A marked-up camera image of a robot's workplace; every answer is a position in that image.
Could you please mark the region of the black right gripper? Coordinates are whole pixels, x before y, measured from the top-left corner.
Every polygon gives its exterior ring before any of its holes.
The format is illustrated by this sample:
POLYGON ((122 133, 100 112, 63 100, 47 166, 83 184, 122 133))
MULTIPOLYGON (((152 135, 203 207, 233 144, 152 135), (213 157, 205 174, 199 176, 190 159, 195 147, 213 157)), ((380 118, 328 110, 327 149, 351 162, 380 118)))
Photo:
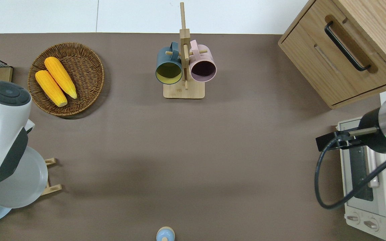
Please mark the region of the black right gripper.
POLYGON ((354 129, 349 130, 336 130, 334 132, 327 133, 323 136, 317 137, 316 145, 318 151, 322 152, 324 148, 328 145, 328 143, 331 142, 336 137, 339 137, 336 139, 336 141, 329 146, 329 150, 335 150, 335 149, 352 149, 357 147, 362 147, 363 142, 355 136, 350 136, 350 132, 354 131, 354 129))

